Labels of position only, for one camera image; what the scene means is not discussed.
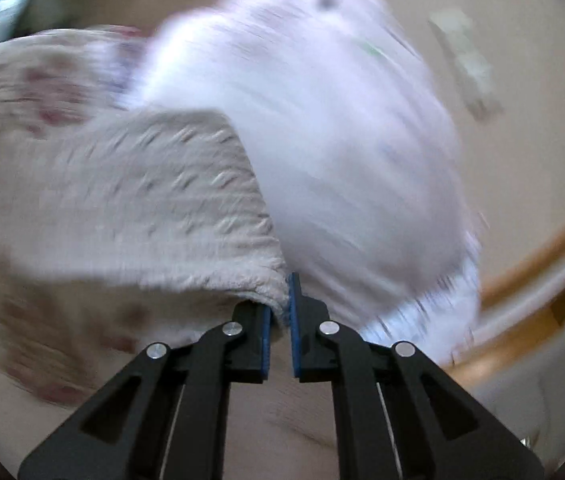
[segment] fabric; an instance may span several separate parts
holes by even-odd
[[[0,45],[2,367],[54,402],[101,383],[105,348],[191,343],[238,301],[285,322],[284,261],[232,127],[117,110],[84,55],[103,34]]]
[[[168,20],[137,81],[136,107],[229,118],[335,319],[437,360],[464,343],[479,285],[456,133],[382,0],[221,0]]]
[[[103,380],[130,359],[108,352],[101,363]],[[330,384],[293,378],[288,337],[272,345],[271,365],[264,384],[231,386],[223,478],[337,479]],[[40,402],[0,373],[0,461],[15,478],[27,454],[70,413],[65,406]]]

